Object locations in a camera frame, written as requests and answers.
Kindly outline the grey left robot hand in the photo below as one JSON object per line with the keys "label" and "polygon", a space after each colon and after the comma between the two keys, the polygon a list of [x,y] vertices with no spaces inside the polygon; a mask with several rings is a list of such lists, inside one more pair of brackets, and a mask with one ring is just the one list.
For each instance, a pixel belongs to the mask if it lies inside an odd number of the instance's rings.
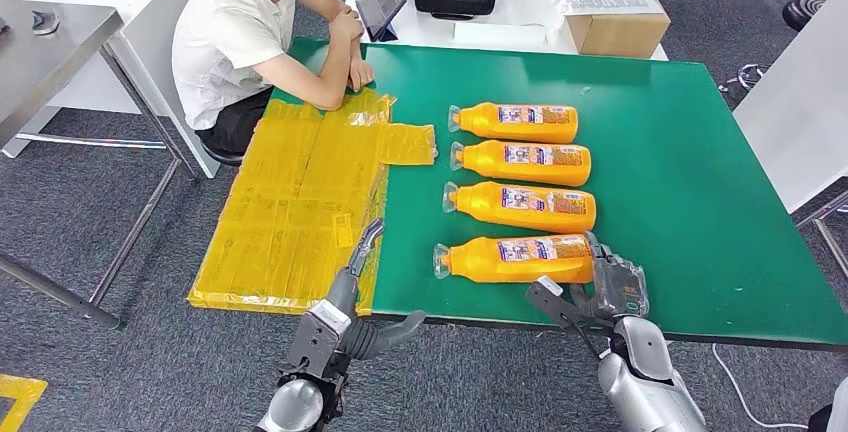
{"label": "grey left robot hand", "polygon": [[339,351],[355,360],[372,359],[407,340],[416,333],[427,316],[423,310],[416,310],[400,323],[378,328],[361,319],[355,312],[361,273],[383,231],[382,218],[374,219],[365,227],[347,265],[337,272],[326,295],[326,299],[350,319],[350,325],[341,335]]}

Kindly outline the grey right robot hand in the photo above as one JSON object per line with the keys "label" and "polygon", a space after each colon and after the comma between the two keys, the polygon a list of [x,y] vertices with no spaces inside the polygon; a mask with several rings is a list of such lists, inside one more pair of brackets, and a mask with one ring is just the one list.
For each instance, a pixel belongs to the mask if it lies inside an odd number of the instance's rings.
{"label": "grey right robot hand", "polygon": [[604,320],[632,315],[645,317],[649,300],[643,268],[614,253],[592,232],[585,232],[591,258],[589,296],[582,284],[570,284],[569,293],[575,306],[584,316]]}

